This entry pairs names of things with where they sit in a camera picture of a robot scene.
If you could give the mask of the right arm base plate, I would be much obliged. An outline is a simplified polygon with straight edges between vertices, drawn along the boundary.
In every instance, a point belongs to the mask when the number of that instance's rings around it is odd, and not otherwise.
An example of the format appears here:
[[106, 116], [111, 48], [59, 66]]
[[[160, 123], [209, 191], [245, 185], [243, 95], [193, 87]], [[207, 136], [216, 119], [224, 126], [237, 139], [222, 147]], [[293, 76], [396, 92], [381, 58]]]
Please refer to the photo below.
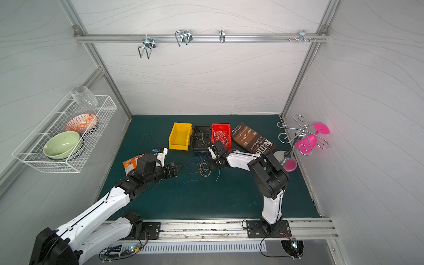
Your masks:
[[279, 220], [269, 225], [264, 220], [246, 220], [243, 225], [248, 238], [291, 238], [291, 228], [287, 220]]

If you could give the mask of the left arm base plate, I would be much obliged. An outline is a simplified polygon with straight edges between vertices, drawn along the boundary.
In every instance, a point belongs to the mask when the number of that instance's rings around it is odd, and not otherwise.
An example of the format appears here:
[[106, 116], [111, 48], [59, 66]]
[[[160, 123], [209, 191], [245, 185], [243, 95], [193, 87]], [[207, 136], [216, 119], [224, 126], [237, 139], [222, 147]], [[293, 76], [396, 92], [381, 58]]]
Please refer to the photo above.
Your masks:
[[140, 239], [143, 241], [158, 240], [161, 231], [160, 222], [143, 222]]

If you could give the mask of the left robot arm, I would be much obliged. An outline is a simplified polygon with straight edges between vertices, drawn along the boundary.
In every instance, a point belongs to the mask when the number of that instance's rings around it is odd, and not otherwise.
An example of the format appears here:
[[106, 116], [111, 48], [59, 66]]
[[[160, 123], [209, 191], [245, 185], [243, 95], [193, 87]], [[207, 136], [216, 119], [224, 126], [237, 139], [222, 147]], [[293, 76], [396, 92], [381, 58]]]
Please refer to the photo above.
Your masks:
[[112, 186], [109, 192], [64, 225], [53, 230], [41, 231], [35, 239], [31, 265], [82, 265], [112, 243], [130, 237], [142, 241], [149, 232], [141, 216], [127, 212], [112, 224], [100, 226], [110, 216], [145, 193], [152, 183], [175, 178], [183, 165], [178, 162], [165, 163], [165, 154], [145, 154], [138, 158], [136, 169]]

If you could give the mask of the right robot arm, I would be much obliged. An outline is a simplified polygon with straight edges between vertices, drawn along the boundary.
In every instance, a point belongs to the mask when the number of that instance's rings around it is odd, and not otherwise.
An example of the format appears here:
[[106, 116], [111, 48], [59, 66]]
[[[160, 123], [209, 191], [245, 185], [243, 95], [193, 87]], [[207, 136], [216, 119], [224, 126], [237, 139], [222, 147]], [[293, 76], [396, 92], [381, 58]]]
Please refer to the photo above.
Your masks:
[[282, 220], [282, 201], [289, 176], [273, 153], [246, 153], [228, 150], [220, 142], [208, 147], [211, 158], [209, 168], [239, 168], [250, 172], [258, 190], [263, 195], [262, 228], [271, 233]]

